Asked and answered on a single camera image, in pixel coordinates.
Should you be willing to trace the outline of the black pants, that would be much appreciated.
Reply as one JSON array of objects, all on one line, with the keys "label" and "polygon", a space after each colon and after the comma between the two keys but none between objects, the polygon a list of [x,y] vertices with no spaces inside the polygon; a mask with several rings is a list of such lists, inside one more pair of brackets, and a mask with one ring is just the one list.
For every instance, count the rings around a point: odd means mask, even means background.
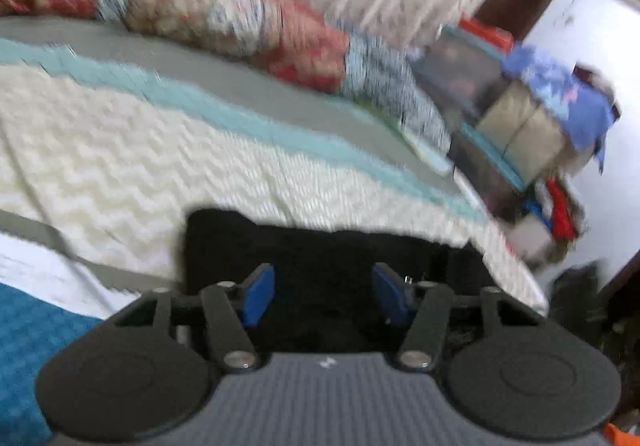
[{"label": "black pants", "polygon": [[262,356],[397,350],[407,329],[390,325],[376,299],[371,270],[378,262],[400,276],[444,284],[463,296],[495,282],[472,245],[258,224],[215,208],[186,217],[182,261],[189,295],[219,281],[242,283],[262,264],[273,267],[273,299],[247,331]]}]

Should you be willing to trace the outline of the stack of colourful folded clothes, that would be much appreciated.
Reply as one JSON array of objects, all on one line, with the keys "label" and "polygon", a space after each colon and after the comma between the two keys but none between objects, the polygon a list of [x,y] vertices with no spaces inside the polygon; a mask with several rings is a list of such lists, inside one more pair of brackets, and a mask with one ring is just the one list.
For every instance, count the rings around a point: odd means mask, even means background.
[{"label": "stack of colourful folded clothes", "polygon": [[586,208],[563,170],[554,170],[538,179],[525,194],[522,208],[533,214],[550,236],[550,243],[538,252],[541,263],[562,262],[589,231]]}]

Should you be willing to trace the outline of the beige storage bag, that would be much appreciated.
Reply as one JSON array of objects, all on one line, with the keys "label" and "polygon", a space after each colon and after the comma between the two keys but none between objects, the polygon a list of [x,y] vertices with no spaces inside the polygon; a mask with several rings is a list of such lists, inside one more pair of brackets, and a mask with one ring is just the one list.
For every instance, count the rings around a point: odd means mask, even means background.
[{"label": "beige storage bag", "polygon": [[495,147],[525,184],[566,166],[577,156],[559,122],[520,81],[510,82],[475,130]]}]

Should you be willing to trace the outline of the chevron patterned bedspread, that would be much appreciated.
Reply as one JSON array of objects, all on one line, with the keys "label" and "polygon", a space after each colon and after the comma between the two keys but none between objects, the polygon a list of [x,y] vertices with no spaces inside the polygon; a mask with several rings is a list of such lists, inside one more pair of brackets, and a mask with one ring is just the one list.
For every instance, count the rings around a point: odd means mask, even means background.
[{"label": "chevron patterned bedspread", "polygon": [[1,22],[1,440],[50,436],[38,367],[111,307],[178,287],[199,205],[308,229],[471,244],[492,277],[546,297],[460,180],[355,106],[114,27]]}]

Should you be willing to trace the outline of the blue grey patterned blanket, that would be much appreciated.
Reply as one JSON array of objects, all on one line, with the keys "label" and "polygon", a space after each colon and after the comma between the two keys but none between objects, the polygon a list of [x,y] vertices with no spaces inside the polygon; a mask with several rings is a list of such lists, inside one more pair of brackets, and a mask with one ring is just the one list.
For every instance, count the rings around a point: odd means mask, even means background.
[{"label": "blue grey patterned blanket", "polygon": [[451,136],[432,99],[416,84],[405,52],[381,38],[352,32],[338,93],[370,105],[447,154]]}]

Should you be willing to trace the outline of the dark storage bag teal trim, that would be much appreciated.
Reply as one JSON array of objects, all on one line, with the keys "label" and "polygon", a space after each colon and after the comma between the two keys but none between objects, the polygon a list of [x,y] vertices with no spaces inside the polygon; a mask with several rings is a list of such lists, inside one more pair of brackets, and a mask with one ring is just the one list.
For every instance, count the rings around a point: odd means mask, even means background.
[{"label": "dark storage bag teal trim", "polygon": [[445,25],[411,68],[416,83],[431,96],[452,134],[448,157],[492,215],[512,220],[524,183],[475,130],[489,107],[506,92],[502,60],[503,54],[488,42]]}]

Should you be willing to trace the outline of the blue printed cloth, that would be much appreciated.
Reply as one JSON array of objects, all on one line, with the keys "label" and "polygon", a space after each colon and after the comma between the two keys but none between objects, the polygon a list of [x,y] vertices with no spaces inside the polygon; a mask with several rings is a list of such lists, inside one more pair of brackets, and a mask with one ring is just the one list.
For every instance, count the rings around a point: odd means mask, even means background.
[{"label": "blue printed cloth", "polygon": [[622,113],[611,87],[598,89],[570,67],[535,46],[516,43],[501,63],[503,75],[518,79],[559,122],[576,151],[592,148],[603,172],[608,130]]}]

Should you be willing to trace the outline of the red box on top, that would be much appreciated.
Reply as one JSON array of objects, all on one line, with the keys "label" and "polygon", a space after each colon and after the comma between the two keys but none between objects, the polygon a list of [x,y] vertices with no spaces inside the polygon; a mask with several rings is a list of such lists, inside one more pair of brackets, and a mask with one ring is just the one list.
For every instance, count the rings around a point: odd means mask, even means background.
[{"label": "red box on top", "polygon": [[486,25],[475,17],[462,16],[458,21],[458,27],[488,42],[502,54],[508,54],[515,44],[515,40],[510,32],[506,32],[495,26]]}]

